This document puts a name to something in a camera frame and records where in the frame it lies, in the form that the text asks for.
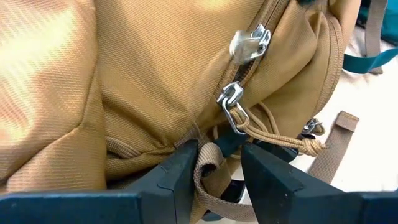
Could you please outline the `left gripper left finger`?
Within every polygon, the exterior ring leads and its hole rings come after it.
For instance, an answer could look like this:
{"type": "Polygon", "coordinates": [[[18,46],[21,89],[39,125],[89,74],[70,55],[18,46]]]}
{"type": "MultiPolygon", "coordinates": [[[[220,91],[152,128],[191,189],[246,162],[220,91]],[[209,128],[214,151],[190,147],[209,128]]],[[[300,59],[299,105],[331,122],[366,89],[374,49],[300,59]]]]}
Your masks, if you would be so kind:
{"type": "Polygon", "coordinates": [[[198,142],[122,190],[0,196],[0,224],[189,224],[198,142]]]}

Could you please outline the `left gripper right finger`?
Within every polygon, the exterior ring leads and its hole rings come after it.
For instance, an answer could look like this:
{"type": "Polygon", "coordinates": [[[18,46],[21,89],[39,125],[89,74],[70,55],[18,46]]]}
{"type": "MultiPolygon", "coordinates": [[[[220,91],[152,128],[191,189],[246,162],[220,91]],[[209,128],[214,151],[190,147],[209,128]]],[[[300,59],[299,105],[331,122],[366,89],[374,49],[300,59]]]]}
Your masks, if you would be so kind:
{"type": "Polygon", "coordinates": [[[398,190],[344,192],[252,143],[241,159],[259,224],[398,224],[398,190]]]}

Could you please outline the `tan and teal backpack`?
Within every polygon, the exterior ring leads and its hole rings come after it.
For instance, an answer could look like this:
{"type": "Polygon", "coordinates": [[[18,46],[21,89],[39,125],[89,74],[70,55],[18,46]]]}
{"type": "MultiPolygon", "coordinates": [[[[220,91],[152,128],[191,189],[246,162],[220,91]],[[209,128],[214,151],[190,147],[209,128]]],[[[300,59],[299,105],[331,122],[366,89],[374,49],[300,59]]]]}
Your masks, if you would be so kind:
{"type": "Polygon", "coordinates": [[[331,185],[358,119],[320,142],[315,115],[343,71],[398,55],[388,5],[0,0],[0,196],[122,190],[196,140],[189,224],[258,222],[243,145],[331,185]]]}

